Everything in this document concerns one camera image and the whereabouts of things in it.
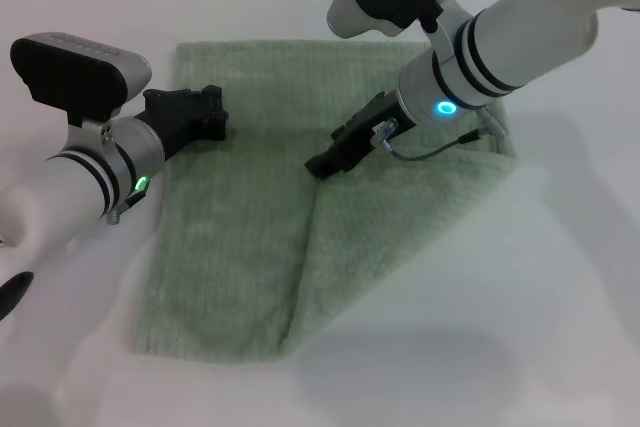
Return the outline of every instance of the white tabletop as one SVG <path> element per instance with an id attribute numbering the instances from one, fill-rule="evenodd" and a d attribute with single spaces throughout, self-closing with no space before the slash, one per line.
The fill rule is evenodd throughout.
<path id="1" fill-rule="evenodd" d="M 459 1 L 477 12 L 495 0 Z M 132 50 L 152 65 L 150 87 L 170 89 L 178 43 L 331 39 L 330 2 L 0 0 L 0 188 L 66 135 L 64 114 L 35 104 L 13 71 L 15 39 L 64 31 Z M 587 56 L 509 97 L 514 174 L 286 362 L 131 353 L 155 182 L 119 226 L 51 259 L 0 323 L 0 424 L 637 426 L 638 32 L 637 14 L 603 12 Z"/>

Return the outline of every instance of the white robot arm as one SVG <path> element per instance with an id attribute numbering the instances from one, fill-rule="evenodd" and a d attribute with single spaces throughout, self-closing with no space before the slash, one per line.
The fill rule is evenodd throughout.
<path id="1" fill-rule="evenodd" d="M 395 36 L 417 19 L 431 48 L 401 70 L 395 92 L 358 112 L 307 167 L 321 179 L 351 170 L 371 151 L 362 139 L 370 142 L 371 129 L 389 118 L 399 135 L 475 111 L 491 133 L 504 135 L 485 106 L 586 53 L 598 34 L 597 11 L 606 7 L 635 10 L 640 0 L 500 0 L 475 17 L 455 0 L 334 0 L 327 20 L 339 37 Z"/>

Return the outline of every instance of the textured fabric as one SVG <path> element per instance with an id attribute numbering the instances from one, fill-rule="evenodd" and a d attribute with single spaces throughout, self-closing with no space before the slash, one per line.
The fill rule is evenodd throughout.
<path id="1" fill-rule="evenodd" d="M 304 162 L 421 44 L 241 42 L 178 48 L 177 87 L 223 88 L 231 138 L 167 166 L 159 251 L 136 329 L 141 352 L 235 363 L 277 359 L 478 203 L 514 167 L 493 139 L 420 163 L 374 152 L 316 181 Z M 502 107 L 494 112 L 503 116 Z M 417 129 L 418 155 L 477 127 Z"/>

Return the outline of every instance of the light green towel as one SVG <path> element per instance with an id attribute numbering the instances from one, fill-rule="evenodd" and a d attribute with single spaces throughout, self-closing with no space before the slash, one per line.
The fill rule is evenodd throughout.
<path id="1" fill-rule="evenodd" d="M 330 132 L 376 93 L 395 88 L 400 68 L 424 48 L 307 41 L 178 47 L 177 87 L 222 87 L 235 134 L 194 145 L 168 165 L 139 351 L 221 363 L 282 357 L 511 172 L 511 146 L 492 139 L 418 163 L 374 152 L 322 183 L 306 171 L 304 162 L 329 146 Z M 501 107 L 494 112 L 503 116 Z M 419 155 L 475 127 L 468 115 L 455 131 L 414 129 L 394 144 Z"/>

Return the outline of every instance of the black stripe band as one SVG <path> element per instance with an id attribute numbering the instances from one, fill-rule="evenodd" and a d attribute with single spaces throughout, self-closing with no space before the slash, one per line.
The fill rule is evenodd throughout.
<path id="1" fill-rule="evenodd" d="M 514 87 L 512 85 L 505 84 L 504 82 L 500 81 L 495 75 L 493 75 L 489 71 L 485 63 L 482 61 L 482 58 L 480 57 L 480 52 L 478 52 L 478 45 L 476 44 L 476 22 L 478 21 L 478 17 L 480 17 L 481 14 L 482 12 L 476 15 L 473 18 L 473 20 L 471 20 L 471 24 L 469 24 L 469 33 L 467 36 L 467 42 L 469 44 L 469 53 L 471 53 L 471 58 L 473 59 L 473 62 L 476 64 L 476 67 L 478 68 L 480 73 L 484 76 L 484 78 L 487 79 L 489 82 L 491 82 L 495 87 L 497 87 L 500 90 L 513 92 L 514 90 L 518 90 L 521 87 L 524 87 L 524 85 L 521 85 L 520 87 Z"/>
<path id="2" fill-rule="evenodd" d="M 433 52 L 433 58 L 432 58 L 432 61 L 431 61 L 431 66 L 433 68 L 433 76 L 436 78 L 436 82 L 438 83 L 438 87 L 440 87 L 440 90 L 442 90 L 442 93 L 447 98 L 449 98 L 450 100 L 455 102 L 455 104 L 458 107 L 462 107 L 463 109 L 467 109 L 467 110 L 478 110 L 478 109 L 481 109 L 482 107 L 484 107 L 484 105 L 467 104 L 466 102 L 463 102 L 462 100 L 460 100 L 453 92 L 451 92 L 451 89 L 449 88 L 449 86 L 447 85 L 447 83 L 444 80 L 444 77 L 442 76 L 442 71 L 440 70 L 440 62 L 438 62 L 438 56 L 435 53 L 435 51 Z"/>
<path id="3" fill-rule="evenodd" d="M 111 204 L 111 207 L 118 205 L 118 202 L 120 201 L 120 184 L 118 183 L 118 178 L 116 177 L 116 174 L 114 174 L 113 169 L 107 163 L 107 161 L 83 147 L 69 147 L 68 149 L 65 149 L 65 151 L 68 151 L 68 150 L 74 150 L 76 152 L 80 152 L 81 154 L 86 155 L 87 157 L 91 157 L 91 160 L 94 160 L 100 167 L 104 169 L 104 171 L 107 173 L 107 177 L 109 177 L 109 180 L 111 181 L 111 187 L 113 188 L 114 198 L 113 198 L 113 203 Z"/>
<path id="4" fill-rule="evenodd" d="M 138 175 L 136 174 L 136 166 L 133 165 L 133 161 L 131 160 L 131 157 L 129 157 L 129 154 L 127 154 L 126 150 L 120 147 L 120 144 L 118 144 L 117 142 L 116 142 L 116 148 L 118 149 L 118 152 L 120 152 L 120 155 L 124 160 L 124 163 L 127 164 L 127 168 L 129 169 L 129 173 L 131 174 L 131 190 L 129 191 L 129 195 L 131 195 L 131 193 L 133 192 L 133 189 L 136 188 L 136 183 L 138 182 Z"/>
<path id="5" fill-rule="evenodd" d="M 89 162 L 84 160 L 82 157 L 78 155 L 74 155 L 70 152 L 62 152 L 58 155 L 54 155 L 51 158 L 55 159 L 56 157 L 62 157 L 64 159 L 69 159 L 69 160 L 73 160 L 74 162 L 77 162 L 82 167 L 84 167 L 91 175 L 95 177 L 96 181 L 98 182 L 98 185 L 100 186 L 100 189 L 102 190 L 102 195 L 104 196 L 104 210 L 102 211 L 102 215 L 106 214 L 107 211 L 109 210 L 109 206 L 111 205 L 111 198 L 109 197 L 109 187 L 107 187 L 107 183 L 104 181 L 104 179 L 100 175 L 100 172 L 98 172 L 98 170 L 93 165 L 91 165 Z"/>
<path id="6" fill-rule="evenodd" d="M 475 78 L 473 72 L 469 68 L 467 64 L 467 59 L 464 58 L 464 49 L 462 47 L 462 37 L 464 35 L 464 28 L 467 26 L 469 22 L 464 23 L 456 33 L 456 38 L 453 43 L 453 49 L 456 54 L 456 59 L 458 60 L 458 66 L 460 67 L 460 71 L 464 78 L 467 79 L 469 85 L 480 92 L 482 95 L 486 95 L 487 97 L 491 97 L 492 99 L 498 99 L 500 97 L 504 97 L 506 94 L 501 94 L 498 92 L 494 92 L 493 90 L 488 89 L 484 85 L 480 83 L 478 79 Z"/>

